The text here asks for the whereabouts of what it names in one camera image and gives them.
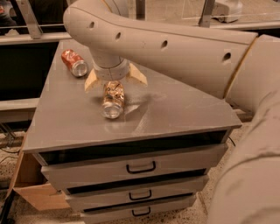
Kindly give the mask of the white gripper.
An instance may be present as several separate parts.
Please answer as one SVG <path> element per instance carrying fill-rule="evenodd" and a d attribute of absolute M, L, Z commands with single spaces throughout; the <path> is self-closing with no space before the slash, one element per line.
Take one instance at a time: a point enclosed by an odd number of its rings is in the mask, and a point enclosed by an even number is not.
<path fill-rule="evenodd" d="M 125 76 L 127 82 L 148 85 L 146 76 L 126 59 L 97 50 L 91 50 L 90 53 L 94 69 L 91 70 L 85 81 L 84 90 L 86 92 L 100 86 L 102 84 L 101 80 L 119 81 Z"/>

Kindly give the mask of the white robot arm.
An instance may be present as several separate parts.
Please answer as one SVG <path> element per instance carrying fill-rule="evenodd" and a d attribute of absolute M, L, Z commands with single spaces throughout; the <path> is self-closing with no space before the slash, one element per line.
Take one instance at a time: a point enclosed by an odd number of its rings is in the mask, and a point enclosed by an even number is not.
<path fill-rule="evenodd" d="M 77 0 L 64 26 L 87 46 L 97 80 L 133 61 L 254 116 L 217 182 L 206 224 L 280 224 L 280 39 L 134 20 L 125 0 Z"/>

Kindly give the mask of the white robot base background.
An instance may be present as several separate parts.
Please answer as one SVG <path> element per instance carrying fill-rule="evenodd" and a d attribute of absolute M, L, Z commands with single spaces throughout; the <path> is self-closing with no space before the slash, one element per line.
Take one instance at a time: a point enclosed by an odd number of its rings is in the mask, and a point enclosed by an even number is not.
<path fill-rule="evenodd" d="M 220 23 L 232 23 L 237 21 L 242 14 L 241 0 L 215 0 L 212 17 Z"/>

